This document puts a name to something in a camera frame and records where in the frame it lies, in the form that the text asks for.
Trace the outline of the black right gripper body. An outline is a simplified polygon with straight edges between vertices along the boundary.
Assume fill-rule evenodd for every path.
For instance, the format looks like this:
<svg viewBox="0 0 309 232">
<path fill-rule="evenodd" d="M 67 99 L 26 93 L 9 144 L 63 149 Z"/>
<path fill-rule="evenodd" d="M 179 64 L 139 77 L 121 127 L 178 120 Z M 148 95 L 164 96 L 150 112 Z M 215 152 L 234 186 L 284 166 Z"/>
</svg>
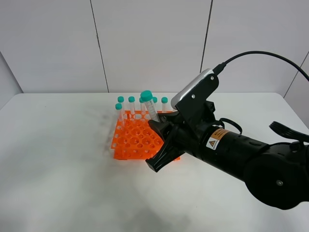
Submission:
<svg viewBox="0 0 309 232">
<path fill-rule="evenodd" d="M 215 118 L 214 102 L 182 99 L 176 104 L 176 109 L 178 115 L 172 119 L 178 129 L 175 144 L 180 145 L 181 150 L 203 160 L 208 149 L 208 138 L 216 129 L 223 127 L 223 123 Z"/>
</svg>

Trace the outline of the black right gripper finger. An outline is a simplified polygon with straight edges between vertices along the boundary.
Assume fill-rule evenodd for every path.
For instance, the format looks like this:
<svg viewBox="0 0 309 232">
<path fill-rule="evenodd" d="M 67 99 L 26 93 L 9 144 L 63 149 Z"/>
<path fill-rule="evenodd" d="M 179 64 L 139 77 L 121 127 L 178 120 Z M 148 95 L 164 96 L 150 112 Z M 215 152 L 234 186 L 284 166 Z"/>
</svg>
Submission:
<svg viewBox="0 0 309 232">
<path fill-rule="evenodd" d="M 160 150 L 152 157 L 146 160 L 148 166 L 156 173 L 163 167 L 180 157 L 185 153 L 183 140 L 186 132 L 179 126 L 173 126 L 172 129 L 163 137 L 163 145 Z"/>
<path fill-rule="evenodd" d="M 172 131 L 174 125 L 179 122 L 180 114 L 178 111 L 169 113 L 158 113 L 159 121 L 149 120 L 149 127 L 165 141 Z"/>
</svg>

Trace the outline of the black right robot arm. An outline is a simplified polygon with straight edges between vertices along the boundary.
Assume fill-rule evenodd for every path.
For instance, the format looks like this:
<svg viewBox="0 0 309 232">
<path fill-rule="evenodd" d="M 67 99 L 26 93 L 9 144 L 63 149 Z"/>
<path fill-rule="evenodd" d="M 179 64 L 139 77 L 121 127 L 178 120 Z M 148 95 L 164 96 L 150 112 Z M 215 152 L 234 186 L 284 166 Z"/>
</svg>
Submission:
<svg viewBox="0 0 309 232">
<path fill-rule="evenodd" d="M 146 160 L 158 172 L 187 153 L 241 181 L 262 203 L 287 210 L 309 199 L 309 137 L 273 122 L 271 129 L 291 142 L 266 144 L 225 129 L 229 119 L 214 117 L 214 103 L 179 103 L 178 111 L 160 113 L 150 128 L 163 140 Z"/>
</svg>

